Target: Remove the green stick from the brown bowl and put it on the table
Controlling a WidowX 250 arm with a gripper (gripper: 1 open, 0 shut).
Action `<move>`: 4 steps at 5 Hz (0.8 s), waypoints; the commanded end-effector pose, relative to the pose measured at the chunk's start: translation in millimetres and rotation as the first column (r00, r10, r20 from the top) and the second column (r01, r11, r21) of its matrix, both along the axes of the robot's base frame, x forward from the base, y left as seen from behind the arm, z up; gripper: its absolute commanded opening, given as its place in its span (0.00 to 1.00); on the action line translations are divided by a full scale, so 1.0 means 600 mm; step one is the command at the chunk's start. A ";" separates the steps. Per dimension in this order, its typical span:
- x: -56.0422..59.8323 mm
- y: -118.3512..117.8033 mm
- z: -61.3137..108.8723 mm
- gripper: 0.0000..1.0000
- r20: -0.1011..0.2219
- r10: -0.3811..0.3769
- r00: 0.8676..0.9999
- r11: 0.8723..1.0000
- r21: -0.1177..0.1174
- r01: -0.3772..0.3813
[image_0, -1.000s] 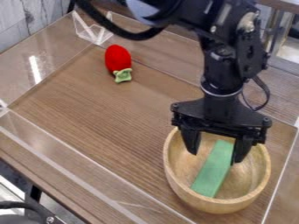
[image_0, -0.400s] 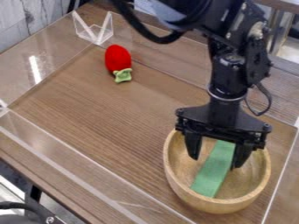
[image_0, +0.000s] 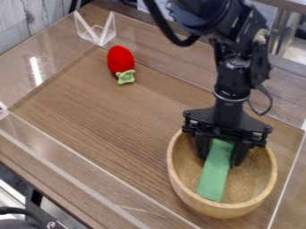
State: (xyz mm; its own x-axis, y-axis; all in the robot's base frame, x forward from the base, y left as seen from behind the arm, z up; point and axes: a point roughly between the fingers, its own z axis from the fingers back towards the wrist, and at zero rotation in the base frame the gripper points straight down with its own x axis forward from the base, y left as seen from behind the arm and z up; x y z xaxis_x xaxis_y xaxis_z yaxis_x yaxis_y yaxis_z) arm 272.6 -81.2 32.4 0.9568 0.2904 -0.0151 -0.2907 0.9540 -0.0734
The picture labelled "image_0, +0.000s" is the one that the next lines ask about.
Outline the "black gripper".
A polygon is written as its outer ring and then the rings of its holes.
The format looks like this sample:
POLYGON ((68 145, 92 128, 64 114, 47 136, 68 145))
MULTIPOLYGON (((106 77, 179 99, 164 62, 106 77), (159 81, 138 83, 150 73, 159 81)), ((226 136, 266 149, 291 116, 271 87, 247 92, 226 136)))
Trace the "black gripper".
POLYGON ((263 147, 273 127, 250 116, 243 106, 186 110, 182 131, 195 135, 198 156, 206 159, 210 154, 211 138, 238 142, 234 144, 231 167, 245 161, 251 146, 263 147))

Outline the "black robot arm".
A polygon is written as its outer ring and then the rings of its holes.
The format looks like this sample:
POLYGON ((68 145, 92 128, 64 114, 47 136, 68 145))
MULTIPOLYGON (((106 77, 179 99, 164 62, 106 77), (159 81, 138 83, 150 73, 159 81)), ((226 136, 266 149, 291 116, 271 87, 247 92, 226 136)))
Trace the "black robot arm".
POLYGON ((266 18, 245 0, 170 0, 169 11, 182 28, 210 38, 217 65, 215 104, 187 110, 182 131, 195 138, 198 155, 206 158, 211 142, 233 144, 230 165, 243 163, 251 148, 266 145, 273 128, 243 110, 251 91, 270 78, 270 31, 266 18))

